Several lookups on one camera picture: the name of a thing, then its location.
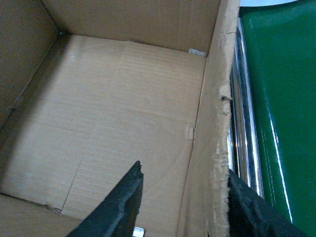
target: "cardboard box bottom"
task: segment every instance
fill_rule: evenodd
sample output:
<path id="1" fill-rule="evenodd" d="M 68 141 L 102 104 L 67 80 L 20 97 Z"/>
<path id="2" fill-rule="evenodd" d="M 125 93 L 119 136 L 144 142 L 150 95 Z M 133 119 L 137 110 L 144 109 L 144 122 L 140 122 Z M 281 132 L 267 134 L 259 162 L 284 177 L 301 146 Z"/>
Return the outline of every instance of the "cardboard box bottom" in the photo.
<path id="1" fill-rule="evenodd" d="M 205 63 L 172 49 L 60 36 L 0 132 L 0 191 L 83 219 L 140 160 L 136 225 L 176 236 Z"/>

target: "corrugated cardboard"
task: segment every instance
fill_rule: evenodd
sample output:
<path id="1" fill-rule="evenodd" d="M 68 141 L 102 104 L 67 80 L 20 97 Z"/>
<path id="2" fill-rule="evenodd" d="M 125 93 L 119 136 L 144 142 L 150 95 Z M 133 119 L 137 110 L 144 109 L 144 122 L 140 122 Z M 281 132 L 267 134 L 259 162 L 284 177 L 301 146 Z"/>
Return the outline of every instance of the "corrugated cardboard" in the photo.
<path id="1" fill-rule="evenodd" d="M 228 236 L 230 72 L 238 1 L 222 0 L 216 21 L 196 124 L 178 236 Z"/>
<path id="2" fill-rule="evenodd" d="M 74 35 L 208 52 L 220 0 L 43 0 Z"/>
<path id="3" fill-rule="evenodd" d="M 14 114 L 1 191 L 83 219 L 140 160 L 146 182 L 137 225 L 151 236 L 176 235 L 205 61 L 61 37 L 27 91 L 32 103 Z"/>
<path id="4" fill-rule="evenodd" d="M 0 195 L 0 213 L 3 237 L 65 236 L 81 222 L 4 195 Z"/>
<path id="5" fill-rule="evenodd" d="M 59 32 L 37 0 L 3 1 L 0 16 L 1 128 Z"/>

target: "green surface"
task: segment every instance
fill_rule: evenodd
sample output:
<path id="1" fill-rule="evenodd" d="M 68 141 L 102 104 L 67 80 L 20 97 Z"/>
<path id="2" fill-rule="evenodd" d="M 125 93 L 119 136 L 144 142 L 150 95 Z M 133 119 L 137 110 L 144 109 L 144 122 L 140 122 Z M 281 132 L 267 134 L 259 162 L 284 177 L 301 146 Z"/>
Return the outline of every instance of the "green surface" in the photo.
<path id="1" fill-rule="evenodd" d="M 241 8 L 240 17 L 264 198 L 316 236 L 316 0 Z"/>

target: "cardboard wall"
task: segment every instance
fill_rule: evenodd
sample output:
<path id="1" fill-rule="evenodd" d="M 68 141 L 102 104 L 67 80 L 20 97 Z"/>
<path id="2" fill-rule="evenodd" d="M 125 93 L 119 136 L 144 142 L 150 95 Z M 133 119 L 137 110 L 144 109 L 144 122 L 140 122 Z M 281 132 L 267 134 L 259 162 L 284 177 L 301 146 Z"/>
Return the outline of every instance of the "cardboard wall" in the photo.
<path id="1" fill-rule="evenodd" d="M 59 31 L 37 0 L 2 1 L 0 16 L 1 128 Z"/>
<path id="2" fill-rule="evenodd" d="M 206 62 L 178 230 L 182 236 L 228 236 L 230 72 L 238 0 L 222 0 Z"/>
<path id="3" fill-rule="evenodd" d="M 207 52 L 220 0 L 43 0 L 75 35 Z"/>
<path id="4" fill-rule="evenodd" d="M 81 222 L 4 195 L 0 195 L 0 213 L 0 235 L 6 237 L 61 237 Z"/>

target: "chrome trim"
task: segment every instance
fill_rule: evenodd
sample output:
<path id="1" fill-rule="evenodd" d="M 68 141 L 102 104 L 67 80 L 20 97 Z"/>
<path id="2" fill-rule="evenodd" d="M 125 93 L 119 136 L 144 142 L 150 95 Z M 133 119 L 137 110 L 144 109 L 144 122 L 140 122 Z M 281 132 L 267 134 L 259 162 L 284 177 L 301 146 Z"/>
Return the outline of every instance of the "chrome trim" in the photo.
<path id="1" fill-rule="evenodd" d="M 238 18 L 235 56 L 231 74 L 232 86 L 232 147 L 236 164 L 235 173 L 257 194 L 263 197 L 257 135 L 255 129 L 251 89 L 246 60 L 242 25 Z"/>
<path id="2" fill-rule="evenodd" d="M 229 124 L 229 130 L 228 130 L 228 135 L 227 135 L 227 150 L 228 150 L 228 167 L 229 169 L 231 169 L 233 172 L 236 173 L 232 121 Z"/>

